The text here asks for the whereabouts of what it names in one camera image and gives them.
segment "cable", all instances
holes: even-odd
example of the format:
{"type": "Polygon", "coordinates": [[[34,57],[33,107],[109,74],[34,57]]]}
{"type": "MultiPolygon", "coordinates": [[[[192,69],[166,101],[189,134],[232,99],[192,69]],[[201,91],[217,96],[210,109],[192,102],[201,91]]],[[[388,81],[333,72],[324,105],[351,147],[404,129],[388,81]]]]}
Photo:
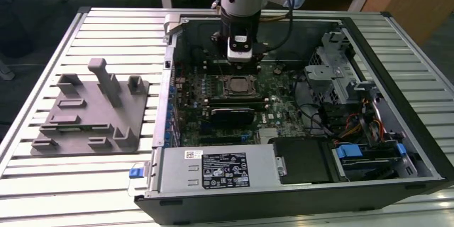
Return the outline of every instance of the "cable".
{"type": "Polygon", "coordinates": [[[352,115],[349,115],[349,117],[348,117],[348,121],[347,121],[347,123],[348,123],[348,125],[347,125],[347,129],[349,129],[349,125],[351,125],[351,118],[352,117],[355,117],[355,116],[357,116],[359,114],[352,114],[352,115]]]}
{"type": "Polygon", "coordinates": [[[290,23],[289,23],[289,31],[288,31],[288,34],[286,34],[286,37],[284,38],[282,42],[276,45],[274,47],[269,48],[266,50],[266,52],[272,52],[274,51],[276,49],[278,49],[281,46],[285,45],[285,43],[288,42],[290,36],[292,36],[292,32],[293,32],[293,10],[294,10],[294,6],[296,6],[296,0],[288,0],[288,3],[289,3],[289,13],[288,13],[288,16],[289,16],[289,19],[290,19],[290,23]]]}
{"type": "Polygon", "coordinates": [[[300,109],[300,112],[325,130],[326,134],[333,136],[334,132],[318,121],[316,118],[313,118],[302,109],[300,109]]]}

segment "blue latch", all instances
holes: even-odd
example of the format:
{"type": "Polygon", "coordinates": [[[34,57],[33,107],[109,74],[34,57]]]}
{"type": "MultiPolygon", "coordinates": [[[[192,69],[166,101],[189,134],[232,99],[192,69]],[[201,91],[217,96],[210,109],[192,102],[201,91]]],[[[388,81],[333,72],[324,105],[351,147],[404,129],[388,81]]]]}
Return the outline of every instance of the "blue latch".
{"type": "Polygon", "coordinates": [[[405,146],[404,146],[404,144],[399,144],[397,145],[397,149],[399,149],[399,151],[400,151],[400,154],[401,154],[401,156],[404,156],[404,155],[407,155],[407,149],[405,149],[405,146]]]}
{"type": "Polygon", "coordinates": [[[341,145],[336,149],[336,152],[338,153],[340,158],[363,156],[363,152],[359,145],[341,145]]]}
{"type": "Polygon", "coordinates": [[[144,178],[144,167],[130,169],[130,179],[144,178]]]}

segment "label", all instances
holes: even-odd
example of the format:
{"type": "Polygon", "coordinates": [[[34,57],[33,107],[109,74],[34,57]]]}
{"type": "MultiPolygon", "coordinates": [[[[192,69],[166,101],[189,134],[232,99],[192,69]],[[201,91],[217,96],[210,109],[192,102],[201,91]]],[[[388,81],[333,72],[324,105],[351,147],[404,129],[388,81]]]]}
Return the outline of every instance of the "label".
{"type": "Polygon", "coordinates": [[[202,179],[206,189],[249,187],[246,153],[205,154],[202,179]]]}
{"type": "Polygon", "coordinates": [[[202,159],[204,151],[185,151],[185,159],[202,159]]]}

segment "slotted table surface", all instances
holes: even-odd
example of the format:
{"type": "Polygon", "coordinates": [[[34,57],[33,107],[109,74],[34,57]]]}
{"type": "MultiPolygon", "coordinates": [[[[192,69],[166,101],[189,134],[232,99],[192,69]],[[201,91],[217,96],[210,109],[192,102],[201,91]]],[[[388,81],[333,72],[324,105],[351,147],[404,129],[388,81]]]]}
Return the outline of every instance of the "slotted table surface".
{"type": "MultiPolygon", "coordinates": [[[[0,145],[2,226],[158,226],[128,193],[129,170],[150,160],[158,94],[162,82],[165,17],[170,13],[213,14],[209,10],[103,9],[79,13],[49,67],[0,145]],[[59,76],[77,73],[94,81],[93,57],[107,60],[120,80],[133,74],[152,83],[140,153],[111,156],[34,157],[38,137],[55,98],[59,76]]],[[[268,11],[266,15],[280,12],[268,11]]],[[[349,16],[401,87],[424,123],[454,162],[453,86],[400,30],[379,13],[298,12],[297,15],[349,16]]],[[[371,77],[365,65],[359,63],[371,77]]],[[[146,180],[137,183],[146,188],[146,180]]],[[[237,221],[201,226],[451,226],[454,190],[420,195],[369,212],[237,221]]]]}

